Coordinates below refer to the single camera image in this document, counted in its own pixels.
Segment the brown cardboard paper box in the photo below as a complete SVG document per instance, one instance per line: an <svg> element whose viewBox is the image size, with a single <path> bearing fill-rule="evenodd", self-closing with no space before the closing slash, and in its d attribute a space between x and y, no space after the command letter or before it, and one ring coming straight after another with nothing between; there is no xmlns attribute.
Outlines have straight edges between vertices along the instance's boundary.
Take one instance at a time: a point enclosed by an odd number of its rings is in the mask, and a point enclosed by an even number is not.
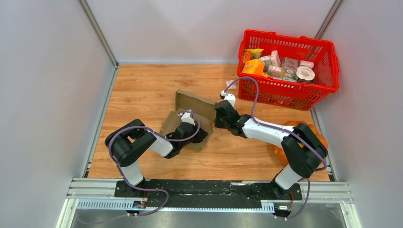
<svg viewBox="0 0 403 228"><path fill-rule="evenodd" d="M174 132L182 122L178 112L191 110L200 119L200 131L205 131L208 135L206 135L200 143L191 143L185 146L185 148L194 152L200 152L206 147L213 133L213 122L216 116L215 105L216 102L211 99L181 89L177 90L175 93L175 108L168 114L162 124L160 134L167 135L168 133Z"/></svg>

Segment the small white paper packet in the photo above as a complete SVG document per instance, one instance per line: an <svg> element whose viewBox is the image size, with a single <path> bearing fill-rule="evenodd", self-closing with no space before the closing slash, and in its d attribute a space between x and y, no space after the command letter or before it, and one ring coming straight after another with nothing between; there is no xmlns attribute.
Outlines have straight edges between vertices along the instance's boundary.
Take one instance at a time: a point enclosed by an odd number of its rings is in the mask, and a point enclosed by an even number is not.
<svg viewBox="0 0 403 228"><path fill-rule="evenodd" d="M233 80L226 81L225 83L226 83L226 86L228 87L228 89L236 89L237 88L236 82L234 82Z"/></svg>

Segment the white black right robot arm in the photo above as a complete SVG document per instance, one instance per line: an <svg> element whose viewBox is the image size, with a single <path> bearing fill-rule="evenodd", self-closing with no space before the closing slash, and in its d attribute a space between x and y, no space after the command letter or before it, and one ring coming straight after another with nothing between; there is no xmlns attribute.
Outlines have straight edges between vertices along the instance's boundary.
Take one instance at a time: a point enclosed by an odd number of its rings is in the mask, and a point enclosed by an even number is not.
<svg viewBox="0 0 403 228"><path fill-rule="evenodd" d="M240 115L227 100L217 103L215 111L216 128L261 140L284 151L288 165L270 182L269 192L277 199L285 198L294 184L310 178L321 169L321 164L326 165L327 148L307 124L284 126L260 121L249 114Z"/></svg>

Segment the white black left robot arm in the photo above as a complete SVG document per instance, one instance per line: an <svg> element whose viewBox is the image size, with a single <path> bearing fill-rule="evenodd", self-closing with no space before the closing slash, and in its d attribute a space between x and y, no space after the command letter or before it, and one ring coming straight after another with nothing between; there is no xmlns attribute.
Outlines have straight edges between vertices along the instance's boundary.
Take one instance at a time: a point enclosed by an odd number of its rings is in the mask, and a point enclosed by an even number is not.
<svg viewBox="0 0 403 228"><path fill-rule="evenodd" d="M166 159L171 159L185 146L199 144L208 135L198 123L189 122L182 122L173 132L161 135L145 126L140 119L135 119L107 136L105 145L119 172L128 183L127 191L134 197L140 197L145 191L145 184L137 160L144 152L151 150Z"/></svg>

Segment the orange snack box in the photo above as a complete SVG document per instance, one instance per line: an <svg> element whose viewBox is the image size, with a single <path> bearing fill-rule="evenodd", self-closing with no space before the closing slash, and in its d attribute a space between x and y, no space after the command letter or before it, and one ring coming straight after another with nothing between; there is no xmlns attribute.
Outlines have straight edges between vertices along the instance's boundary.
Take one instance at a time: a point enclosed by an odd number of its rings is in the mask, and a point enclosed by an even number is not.
<svg viewBox="0 0 403 228"><path fill-rule="evenodd" d="M244 64L242 73L262 76L264 73L264 66L265 63L258 59L248 60Z"/></svg>

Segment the white pink carton box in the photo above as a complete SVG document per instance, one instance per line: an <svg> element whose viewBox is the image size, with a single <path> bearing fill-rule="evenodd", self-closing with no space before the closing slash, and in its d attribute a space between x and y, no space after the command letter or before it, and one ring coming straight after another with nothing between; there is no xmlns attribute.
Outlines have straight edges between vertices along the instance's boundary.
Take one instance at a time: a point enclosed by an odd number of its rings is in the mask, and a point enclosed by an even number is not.
<svg viewBox="0 0 403 228"><path fill-rule="evenodd" d="M270 59L273 66L281 67L281 61L277 50L272 50Z"/></svg>

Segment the orange pumpkin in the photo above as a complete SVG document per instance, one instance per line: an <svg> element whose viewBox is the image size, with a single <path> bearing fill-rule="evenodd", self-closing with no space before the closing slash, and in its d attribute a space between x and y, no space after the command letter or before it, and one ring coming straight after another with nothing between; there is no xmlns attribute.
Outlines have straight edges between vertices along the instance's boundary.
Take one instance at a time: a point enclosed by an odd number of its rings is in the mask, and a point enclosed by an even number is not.
<svg viewBox="0 0 403 228"><path fill-rule="evenodd" d="M287 121L283 123L285 126L297 126L298 124L306 124L309 126L309 128L312 130L312 132L317 136L317 138L320 140L320 142L324 145L324 147L327 149L328 148L328 143L323 135L319 133L319 130L313 125L313 124L308 124L307 122L304 121ZM278 161L283 165L286 166L288 165L288 160L286 158L285 152L283 149L273 145L273 152L278 159Z"/></svg>

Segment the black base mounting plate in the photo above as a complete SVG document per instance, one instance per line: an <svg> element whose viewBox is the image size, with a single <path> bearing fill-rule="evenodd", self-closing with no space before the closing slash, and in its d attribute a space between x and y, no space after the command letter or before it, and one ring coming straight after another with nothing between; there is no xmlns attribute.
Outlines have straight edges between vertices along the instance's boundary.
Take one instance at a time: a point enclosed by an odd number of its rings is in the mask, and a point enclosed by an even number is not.
<svg viewBox="0 0 403 228"><path fill-rule="evenodd" d="M269 192L269 182L228 180L161 180L140 183L139 189L123 180L116 183L114 196L143 198L147 206L158 207L168 199L166 208L257 209L263 200L302 200L299 184L278 198Z"/></svg>

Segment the yellow snack bag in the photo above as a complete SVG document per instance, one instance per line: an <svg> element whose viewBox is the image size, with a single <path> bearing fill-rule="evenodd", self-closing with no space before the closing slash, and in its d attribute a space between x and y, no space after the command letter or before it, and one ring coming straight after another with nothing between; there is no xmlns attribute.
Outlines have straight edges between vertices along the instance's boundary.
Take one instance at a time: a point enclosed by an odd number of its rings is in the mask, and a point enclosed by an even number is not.
<svg viewBox="0 0 403 228"><path fill-rule="evenodd" d="M256 48L256 49L245 49L243 53L243 62L259 59L261 57L262 52L264 49Z"/></svg>

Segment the red plastic shopping basket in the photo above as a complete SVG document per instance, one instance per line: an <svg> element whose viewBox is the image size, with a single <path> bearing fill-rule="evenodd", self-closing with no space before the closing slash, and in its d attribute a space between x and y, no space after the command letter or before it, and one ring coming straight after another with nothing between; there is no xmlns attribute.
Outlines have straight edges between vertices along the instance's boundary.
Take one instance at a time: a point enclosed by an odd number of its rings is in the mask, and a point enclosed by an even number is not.
<svg viewBox="0 0 403 228"><path fill-rule="evenodd" d="M311 83L298 83L243 73L244 51L256 48L263 49L264 55L276 50L281 59L290 57L313 62L315 78ZM257 97L259 103L307 111L339 89L336 50L328 40L248 29L244 31L238 59L237 75L241 77L238 97L243 100L254 101Z"/></svg>

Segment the white round tape roll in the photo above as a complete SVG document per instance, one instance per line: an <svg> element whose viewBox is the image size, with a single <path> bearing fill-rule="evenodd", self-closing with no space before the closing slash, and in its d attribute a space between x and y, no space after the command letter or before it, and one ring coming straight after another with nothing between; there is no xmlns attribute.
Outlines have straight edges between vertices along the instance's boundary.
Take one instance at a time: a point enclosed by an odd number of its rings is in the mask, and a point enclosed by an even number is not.
<svg viewBox="0 0 403 228"><path fill-rule="evenodd" d="M297 68L297 71L296 71L296 76L297 76L298 79L302 79L302 80L306 80L306 81L312 81L312 80L315 79L316 74L309 67L299 66Z"/></svg>

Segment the aluminium frame rail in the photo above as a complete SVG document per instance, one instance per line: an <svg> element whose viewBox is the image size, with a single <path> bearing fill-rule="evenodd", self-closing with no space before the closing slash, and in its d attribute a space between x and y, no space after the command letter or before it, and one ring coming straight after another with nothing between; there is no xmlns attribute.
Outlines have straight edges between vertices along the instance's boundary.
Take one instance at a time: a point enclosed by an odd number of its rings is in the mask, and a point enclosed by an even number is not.
<svg viewBox="0 0 403 228"><path fill-rule="evenodd" d="M303 181L274 193L269 181L146 180L135 190L120 179L74 178L71 181L57 227L73 224L79 209L171 212L232 212L296 214L299 206L319 206L348 228L359 228L350 189L345 182Z"/></svg>

